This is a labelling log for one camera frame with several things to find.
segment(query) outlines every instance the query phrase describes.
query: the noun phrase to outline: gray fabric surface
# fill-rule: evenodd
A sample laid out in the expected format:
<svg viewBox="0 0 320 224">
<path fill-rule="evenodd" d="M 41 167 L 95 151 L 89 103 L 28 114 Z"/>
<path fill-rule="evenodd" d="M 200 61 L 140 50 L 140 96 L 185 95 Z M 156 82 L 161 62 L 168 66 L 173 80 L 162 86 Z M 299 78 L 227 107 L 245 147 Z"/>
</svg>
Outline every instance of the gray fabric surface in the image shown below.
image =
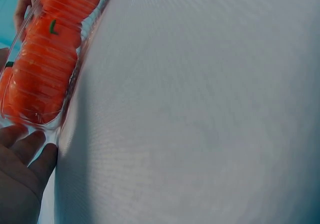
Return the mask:
<svg viewBox="0 0 320 224">
<path fill-rule="evenodd" d="M 320 0 L 111 0 L 41 221 L 320 223 L 319 27 Z"/>
</svg>

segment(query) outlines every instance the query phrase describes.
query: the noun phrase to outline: white sheet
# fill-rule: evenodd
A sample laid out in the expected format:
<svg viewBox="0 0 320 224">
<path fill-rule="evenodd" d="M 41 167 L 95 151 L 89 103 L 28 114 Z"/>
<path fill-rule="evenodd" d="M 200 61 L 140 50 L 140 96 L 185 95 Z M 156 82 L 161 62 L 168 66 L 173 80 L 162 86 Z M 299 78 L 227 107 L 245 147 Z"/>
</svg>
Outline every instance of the white sheet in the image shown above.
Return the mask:
<svg viewBox="0 0 320 224">
<path fill-rule="evenodd" d="M 320 223 L 319 28 L 320 0 L 111 0 L 40 221 Z"/>
</svg>

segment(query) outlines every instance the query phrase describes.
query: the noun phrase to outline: clear plastic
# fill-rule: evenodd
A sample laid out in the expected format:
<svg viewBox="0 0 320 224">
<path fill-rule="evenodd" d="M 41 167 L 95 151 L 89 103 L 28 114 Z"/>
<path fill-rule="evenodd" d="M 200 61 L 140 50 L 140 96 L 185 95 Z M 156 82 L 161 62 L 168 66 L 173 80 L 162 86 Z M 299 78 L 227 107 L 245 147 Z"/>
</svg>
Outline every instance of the clear plastic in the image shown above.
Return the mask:
<svg viewBox="0 0 320 224">
<path fill-rule="evenodd" d="M 6 63 L 11 66 L 1 70 L 2 126 L 19 123 L 53 131 L 62 125 L 107 2 L 36 1 L 10 47 Z"/>
</svg>

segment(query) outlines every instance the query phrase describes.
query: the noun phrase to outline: white fabric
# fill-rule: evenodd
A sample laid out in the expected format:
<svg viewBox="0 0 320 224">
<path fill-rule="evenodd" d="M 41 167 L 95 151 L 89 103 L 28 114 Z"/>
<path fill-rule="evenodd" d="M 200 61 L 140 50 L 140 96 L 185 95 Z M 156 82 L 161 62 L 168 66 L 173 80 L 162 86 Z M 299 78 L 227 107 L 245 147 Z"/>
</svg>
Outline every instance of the white fabric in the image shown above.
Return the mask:
<svg viewBox="0 0 320 224">
<path fill-rule="evenodd" d="M 40 222 L 320 223 L 319 30 L 320 0 L 111 0 Z"/>
</svg>

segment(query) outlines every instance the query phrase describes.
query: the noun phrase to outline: hand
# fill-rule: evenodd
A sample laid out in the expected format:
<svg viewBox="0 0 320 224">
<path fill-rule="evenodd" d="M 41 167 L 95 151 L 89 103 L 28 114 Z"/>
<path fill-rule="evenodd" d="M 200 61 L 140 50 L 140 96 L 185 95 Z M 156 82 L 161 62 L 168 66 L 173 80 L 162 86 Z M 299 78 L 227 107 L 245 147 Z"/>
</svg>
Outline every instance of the hand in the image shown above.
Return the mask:
<svg viewBox="0 0 320 224">
<path fill-rule="evenodd" d="M 0 67 L 8 52 L 0 49 Z M 57 163 L 58 148 L 47 144 L 28 166 L 46 136 L 41 131 L 26 134 L 23 126 L 0 128 L 0 224 L 37 223 L 43 193 Z"/>
<path fill-rule="evenodd" d="M 25 20 L 25 14 L 28 7 L 32 7 L 35 4 L 36 0 L 18 0 L 15 13 L 14 13 L 14 26 L 15 29 L 18 31 L 21 28 L 22 23 Z"/>
</svg>

